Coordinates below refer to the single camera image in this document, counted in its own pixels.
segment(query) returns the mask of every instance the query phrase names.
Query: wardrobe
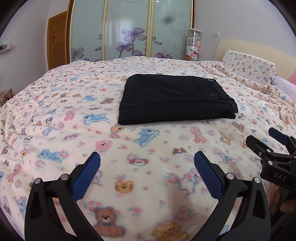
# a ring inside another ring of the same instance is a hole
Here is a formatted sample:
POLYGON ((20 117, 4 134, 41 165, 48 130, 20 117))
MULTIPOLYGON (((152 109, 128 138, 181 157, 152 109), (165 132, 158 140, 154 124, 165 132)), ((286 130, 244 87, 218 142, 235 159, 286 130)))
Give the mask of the wardrobe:
POLYGON ((195 24, 195 0, 70 0, 68 12, 70 62, 184 59, 187 30, 195 24))

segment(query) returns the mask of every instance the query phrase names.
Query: wooden door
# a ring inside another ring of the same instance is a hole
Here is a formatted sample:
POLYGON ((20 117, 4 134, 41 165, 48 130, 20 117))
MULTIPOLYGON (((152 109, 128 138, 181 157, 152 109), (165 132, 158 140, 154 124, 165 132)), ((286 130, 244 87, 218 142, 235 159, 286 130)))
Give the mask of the wooden door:
POLYGON ((47 61, 48 70, 67 64, 65 62, 65 27, 67 11, 48 20, 47 61))

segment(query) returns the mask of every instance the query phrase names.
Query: metal screw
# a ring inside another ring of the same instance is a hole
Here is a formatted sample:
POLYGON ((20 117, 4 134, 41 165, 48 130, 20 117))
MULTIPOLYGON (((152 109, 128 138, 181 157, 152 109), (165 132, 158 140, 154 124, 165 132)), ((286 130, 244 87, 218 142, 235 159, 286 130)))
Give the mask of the metal screw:
POLYGON ((254 181, 255 181, 256 183, 260 183, 260 182, 261 182, 260 178, 258 178, 258 177, 254 178, 254 181))
POLYGON ((35 184, 39 184, 41 182, 41 178, 36 178, 35 180, 34 180, 34 183, 35 184))
POLYGON ((226 177, 230 180, 234 179, 234 175, 232 173, 227 173, 226 177))
POLYGON ((69 175, 68 175, 68 174, 63 174, 63 175, 61 175, 61 179, 62 179, 63 181, 67 180, 68 178, 69 178, 69 175))

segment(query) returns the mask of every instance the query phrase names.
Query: bed sheet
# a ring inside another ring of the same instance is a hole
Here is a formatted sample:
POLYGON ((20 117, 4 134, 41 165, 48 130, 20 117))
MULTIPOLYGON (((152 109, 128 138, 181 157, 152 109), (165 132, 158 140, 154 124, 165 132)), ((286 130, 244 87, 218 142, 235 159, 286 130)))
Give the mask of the bed sheet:
MULTIPOLYGON (((97 151, 101 167, 78 205, 104 240, 190 240, 217 204, 194 168, 197 151, 224 172, 251 180, 261 165, 246 147, 248 135, 279 153, 286 151, 268 129, 296 136, 295 104, 279 89, 220 62, 146 57, 53 69, 8 101, 0 121, 0 206, 22 237, 33 180, 57 179, 97 151), (136 73, 216 79, 236 100, 237 118, 119 126, 125 81, 136 73)), ((263 183, 272 196, 274 186, 263 183)), ((238 208, 239 200, 223 232, 238 208)))

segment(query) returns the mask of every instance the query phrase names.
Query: light switch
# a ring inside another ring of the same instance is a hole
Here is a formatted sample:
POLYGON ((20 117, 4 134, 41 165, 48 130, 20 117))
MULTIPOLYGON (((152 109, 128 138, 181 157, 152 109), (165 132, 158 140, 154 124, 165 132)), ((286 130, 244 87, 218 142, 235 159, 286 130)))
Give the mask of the light switch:
POLYGON ((213 32, 212 33, 212 37, 219 37, 220 36, 220 33, 219 32, 213 32))

